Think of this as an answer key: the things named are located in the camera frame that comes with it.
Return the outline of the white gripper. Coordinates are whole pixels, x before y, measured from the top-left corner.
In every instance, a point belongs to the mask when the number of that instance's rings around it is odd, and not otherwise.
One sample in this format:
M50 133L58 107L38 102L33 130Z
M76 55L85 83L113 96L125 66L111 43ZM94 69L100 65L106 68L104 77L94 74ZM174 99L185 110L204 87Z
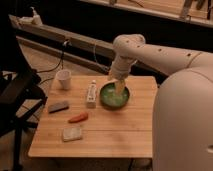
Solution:
M125 89L125 79L128 77L131 67L134 64L133 60L117 59L112 62L108 79L116 79L115 94L120 96Z

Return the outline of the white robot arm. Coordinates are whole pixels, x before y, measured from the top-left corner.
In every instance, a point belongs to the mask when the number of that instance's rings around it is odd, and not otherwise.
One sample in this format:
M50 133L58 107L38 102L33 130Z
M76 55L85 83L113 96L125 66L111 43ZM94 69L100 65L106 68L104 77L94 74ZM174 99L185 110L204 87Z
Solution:
M119 35L110 76L128 77L140 61L165 74L152 121L153 171L213 171L213 53L151 45Z

